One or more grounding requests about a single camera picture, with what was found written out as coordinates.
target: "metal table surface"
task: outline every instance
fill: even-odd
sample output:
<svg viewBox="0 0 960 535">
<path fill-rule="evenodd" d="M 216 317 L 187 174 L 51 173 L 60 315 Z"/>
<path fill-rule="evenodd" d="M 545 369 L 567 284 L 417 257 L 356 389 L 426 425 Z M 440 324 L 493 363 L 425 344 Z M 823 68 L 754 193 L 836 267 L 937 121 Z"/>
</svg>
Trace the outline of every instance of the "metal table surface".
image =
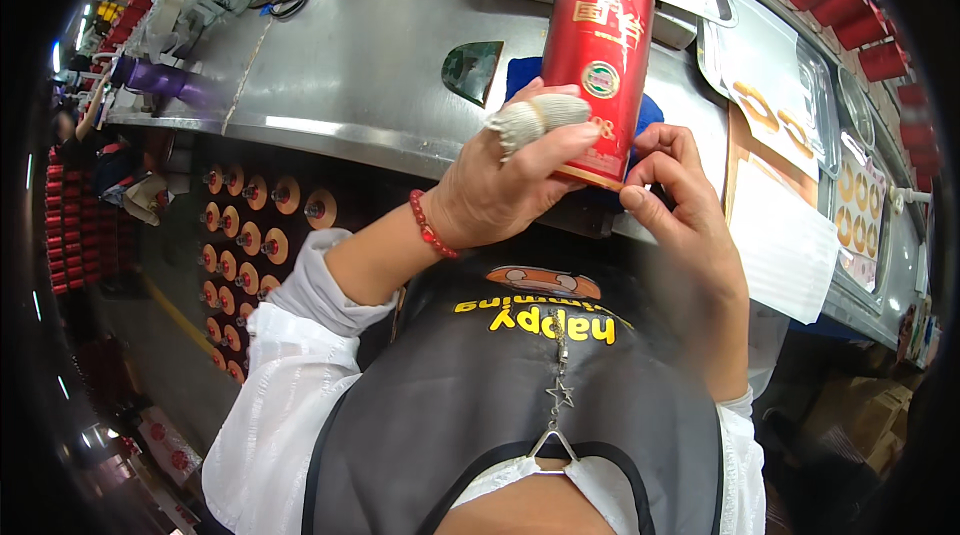
<svg viewBox="0 0 960 535">
<path fill-rule="evenodd" d="M 193 71 L 210 90 L 204 108 L 173 100 L 155 116 L 113 111 L 108 120 L 221 134 L 439 179 L 499 108 L 509 61 L 543 53 L 550 10 L 528 0 L 309 0 L 285 20 L 247 11 L 207 27 L 191 53 Z M 440 79 L 451 49 L 483 41 L 504 42 L 486 109 Z M 666 121 L 691 129 L 703 170 L 721 194 L 726 99 L 706 83 L 688 50 L 656 42 L 644 91 Z M 907 249 L 909 261 L 917 236 L 903 222 L 894 219 L 891 246 Z M 625 214 L 613 230 L 652 241 Z M 904 272 L 903 264 L 898 261 L 891 276 Z M 905 311 L 913 279 L 892 283 L 888 278 L 885 293 Z M 895 345 L 899 316 L 879 315 L 836 282 L 823 311 Z"/>
</svg>

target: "black apron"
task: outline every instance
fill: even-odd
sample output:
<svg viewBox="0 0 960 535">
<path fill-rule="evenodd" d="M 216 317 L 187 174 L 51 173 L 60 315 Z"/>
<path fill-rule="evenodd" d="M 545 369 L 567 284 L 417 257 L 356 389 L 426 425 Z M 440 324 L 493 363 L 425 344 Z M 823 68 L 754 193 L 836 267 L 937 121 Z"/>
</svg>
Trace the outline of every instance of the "black apron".
<svg viewBox="0 0 960 535">
<path fill-rule="evenodd" d="M 630 481 L 639 531 L 715 533 L 720 426 L 702 381 L 632 277 L 509 246 L 445 260 L 411 284 L 402 330 L 339 399 L 307 475 L 303 535 L 433 533 L 491 466 L 531 452 L 550 420 L 565 324 L 558 427 L 578 457 Z M 568 457 L 555 443 L 540 457 Z"/>
</svg>

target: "white sleeve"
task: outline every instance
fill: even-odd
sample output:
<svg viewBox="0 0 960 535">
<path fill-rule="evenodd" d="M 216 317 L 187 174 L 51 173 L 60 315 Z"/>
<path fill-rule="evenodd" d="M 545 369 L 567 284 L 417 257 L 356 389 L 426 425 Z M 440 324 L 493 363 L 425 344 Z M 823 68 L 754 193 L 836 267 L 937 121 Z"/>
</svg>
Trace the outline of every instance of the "white sleeve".
<svg viewBox="0 0 960 535">
<path fill-rule="evenodd" d="M 359 306 L 330 277 L 324 253 L 348 235 L 312 233 L 293 274 L 249 316 L 249 374 L 201 472 L 207 507 L 236 535 L 301 532 L 317 435 L 360 377 L 357 336 L 394 306 Z"/>
<path fill-rule="evenodd" d="M 750 419 L 754 391 L 717 404 L 723 446 L 721 535 L 763 535 L 767 496 L 763 489 L 763 447 L 754 440 Z"/>
</svg>

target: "worker's arm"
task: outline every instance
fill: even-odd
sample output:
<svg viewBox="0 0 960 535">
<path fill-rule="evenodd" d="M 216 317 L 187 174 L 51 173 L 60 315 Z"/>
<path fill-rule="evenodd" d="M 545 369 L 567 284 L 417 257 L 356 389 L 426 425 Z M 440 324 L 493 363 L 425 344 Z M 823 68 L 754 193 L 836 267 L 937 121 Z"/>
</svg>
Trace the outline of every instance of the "worker's arm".
<svg viewBox="0 0 960 535">
<path fill-rule="evenodd" d="M 577 85 L 544 86 L 537 77 L 510 102 L 541 94 L 577 96 L 579 91 Z M 561 127 L 501 162 L 498 134 L 481 131 L 463 145 L 439 184 L 420 198 L 427 223 L 454 250 L 511 238 L 579 187 L 550 175 L 584 153 L 599 135 L 589 122 Z M 347 298 L 375 306 L 440 259 L 423 240 L 410 205 L 404 204 L 332 248 L 326 266 Z"/>
<path fill-rule="evenodd" d="M 693 134 L 654 123 L 633 146 L 642 159 L 630 170 L 620 203 L 702 290 L 708 333 L 692 352 L 714 401 L 736 400 L 747 392 L 750 296 L 740 253 Z M 653 183 L 677 202 L 673 212 L 644 188 Z"/>
<path fill-rule="evenodd" d="M 82 142 L 84 137 L 87 136 L 87 133 L 90 133 L 90 129 L 93 127 L 93 122 L 97 120 L 97 108 L 100 106 L 100 100 L 104 96 L 104 87 L 107 86 L 107 82 L 110 80 L 110 75 L 103 75 L 103 78 L 100 80 L 100 85 L 97 85 L 97 90 L 93 93 L 93 99 L 90 100 L 90 106 L 86 109 L 86 114 L 83 115 L 83 120 L 79 121 L 77 125 L 77 130 L 74 132 L 74 137 L 77 138 L 78 142 Z"/>
</svg>

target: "bracelet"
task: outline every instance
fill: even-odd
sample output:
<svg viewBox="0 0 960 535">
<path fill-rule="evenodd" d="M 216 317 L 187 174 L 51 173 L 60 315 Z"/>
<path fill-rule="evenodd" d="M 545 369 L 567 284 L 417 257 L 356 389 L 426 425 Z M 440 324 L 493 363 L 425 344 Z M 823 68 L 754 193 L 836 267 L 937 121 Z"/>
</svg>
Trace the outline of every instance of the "bracelet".
<svg viewBox="0 0 960 535">
<path fill-rule="evenodd" d="M 426 224 L 426 216 L 424 215 L 424 209 L 420 205 L 420 198 L 424 195 L 424 192 L 419 189 L 414 189 L 410 192 L 410 207 L 414 210 L 414 218 L 416 219 L 416 224 L 420 228 L 420 236 L 424 241 L 433 246 L 433 249 L 437 250 L 441 256 L 447 258 L 457 258 L 459 253 L 454 252 L 449 247 L 447 247 L 443 241 L 440 241 L 440 238 L 437 236 L 437 232 Z"/>
</svg>

